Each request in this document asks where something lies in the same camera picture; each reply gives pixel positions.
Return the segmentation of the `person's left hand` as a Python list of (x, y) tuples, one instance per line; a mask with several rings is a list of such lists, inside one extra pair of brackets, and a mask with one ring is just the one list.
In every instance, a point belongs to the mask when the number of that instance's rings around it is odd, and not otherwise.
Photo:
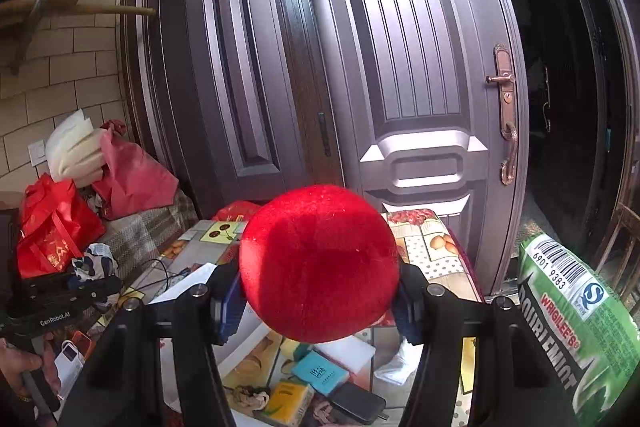
[(61, 390), (58, 369), (55, 366), (55, 354), (51, 346), (54, 336), (47, 333), (43, 337), (42, 355), (34, 355), (9, 345), (4, 338), (0, 343), (1, 372), (11, 389), (22, 399), (32, 399), (23, 381), (22, 374), (42, 369), (46, 382), (57, 395)]

